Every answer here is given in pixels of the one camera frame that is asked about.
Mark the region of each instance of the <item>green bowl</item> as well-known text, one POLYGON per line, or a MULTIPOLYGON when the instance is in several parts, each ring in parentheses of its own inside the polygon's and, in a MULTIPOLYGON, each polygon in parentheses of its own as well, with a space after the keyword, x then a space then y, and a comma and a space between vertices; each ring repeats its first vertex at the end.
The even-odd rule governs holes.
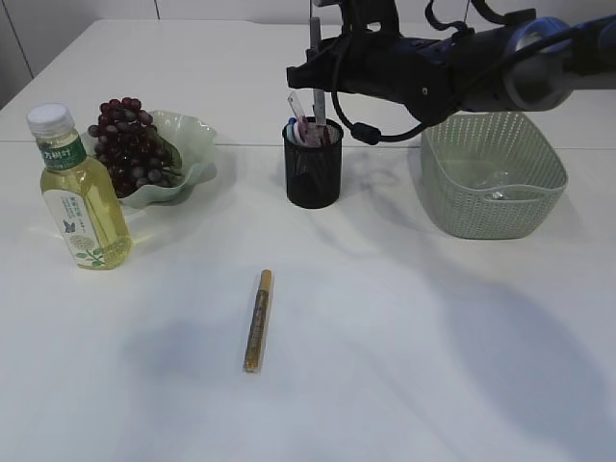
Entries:
MULTIPOLYGON (((217 132, 214 128, 189 115, 162 110, 150 113, 154 117, 154 125, 158 128, 159 135, 173 144, 180 153, 184 180, 173 188, 145 185, 120 199, 122 204, 136 209, 153 202, 166 202, 175 198, 199 180, 203 171, 214 162, 215 156, 214 139, 217 132)), ((82 141, 88 155, 93 156, 96 140, 84 133, 82 141)))

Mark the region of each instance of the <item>white bottle cap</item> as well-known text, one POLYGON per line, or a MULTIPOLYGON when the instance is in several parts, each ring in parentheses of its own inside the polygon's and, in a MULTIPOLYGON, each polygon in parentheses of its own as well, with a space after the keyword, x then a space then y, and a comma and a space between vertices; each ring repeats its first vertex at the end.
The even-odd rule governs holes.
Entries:
POLYGON ((43 104, 28 114, 28 126, 37 138, 56 138, 75 127, 70 111, 64 104, 43 104))

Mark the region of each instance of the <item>grapes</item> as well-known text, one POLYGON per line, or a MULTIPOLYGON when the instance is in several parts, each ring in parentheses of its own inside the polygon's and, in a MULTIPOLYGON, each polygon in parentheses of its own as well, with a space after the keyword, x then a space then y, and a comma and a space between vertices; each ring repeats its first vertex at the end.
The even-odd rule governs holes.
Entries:
POLYGON ((145 169, 143 167, 135 167, 131 170, 133 178, 139 179, 145 176, 145 169))
POLYGON ((167 156, 167 153, 165 152, 165 149, 162 146, 158 146, 156 150, 154 151, 154 155, 158 157, 159 159, 163 160, 167 156))
POLYGON ((117 127, 115 125, 107 125, 105 127, 105 133, 108 137, 116 137, 118 133, 117 127))
POLYGON ((124 111, 124 118, 126 119, 127 122, 134 122, 135 120, 137 120, 137 114, 135 114, 132 111, 124 111))
POLYGON ((159 181, 163 179, 163 174, 161 173, 160 170, 150 170, 150 172, 147 174, 147 178, 152 183, 158 183, 159 181))
POLYGON ((107 152, 107 146, 105 146, 102 142, 98 142, 94 145, 94 152, 99 156, 105 154, 107 152))
POLYGON ((147 111, 139 111, 139 122, 141 122, 143 125, 151 125, 153 121, 154 118, 147 111))
POLYGON ((100 135, 100 129, 98 128, 98 125, 91 125, 90 127, 88 127, 88 135, 93 138, 98 138, 98 136, 100 135))
POLYGON ((122 154, 117 158, 116 163, 120 166, 130 166, 131 156, 129 156, 128 154, 122 154))
POLYGON ((121 133, 128 133, 131 129, 131 126, 127 122, 118 122, 115 124, 117 130, 121 133))
POLYGON ((163 168, 163 162, 161 162, 160 159, 152 157, 149 160, 149 167, 150 168, 163 168))
POLYGON ((112 118, 114 121, 123 121, 124 120, 124 111, 115 110, 112 112, 112 118))
POLYGON ((140 178, 139 180, 137 180, 135 182, 135 187, 137 189, 141 188, 142 186, 145 186, 149 183, 149 181, 147 180, 147 178, 140 178))
POLYGON ((154 117, 141 108, 139 99, 125 96, 99 106, 98 124, 88 133, 98 138, 94 147, 97 159, 105 165, 115 193, 123 198, 144 185, 170 188, 169 176, 181 176, 170 167, 171 155, 154 134, 154 117))

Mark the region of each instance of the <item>black mesh pen holder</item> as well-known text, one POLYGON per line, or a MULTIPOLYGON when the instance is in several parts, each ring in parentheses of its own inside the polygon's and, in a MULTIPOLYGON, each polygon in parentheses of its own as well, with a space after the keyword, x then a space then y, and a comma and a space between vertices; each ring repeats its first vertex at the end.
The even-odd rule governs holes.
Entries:
MULTIPOLYGON (((309 126, 314 126, 315 118, 308 117, 308 122, 309 126)), ((344 132, 329 119, 327 130, 330 144, 324 143, 321 147, 299 146, 289 140, 286 128, 282 131, 287 197, 298 207, 322 209, 340 197, 344 132)))

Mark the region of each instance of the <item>green label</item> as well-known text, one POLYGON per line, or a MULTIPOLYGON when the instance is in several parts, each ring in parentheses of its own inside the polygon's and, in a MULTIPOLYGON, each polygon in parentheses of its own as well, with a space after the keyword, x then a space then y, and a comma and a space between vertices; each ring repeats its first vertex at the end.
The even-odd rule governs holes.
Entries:
POLYGON ((77 167, 86 160, 86 149, 78 138, 64 147, 42 148, 42 160, 50 170, 66 170, 77 167))

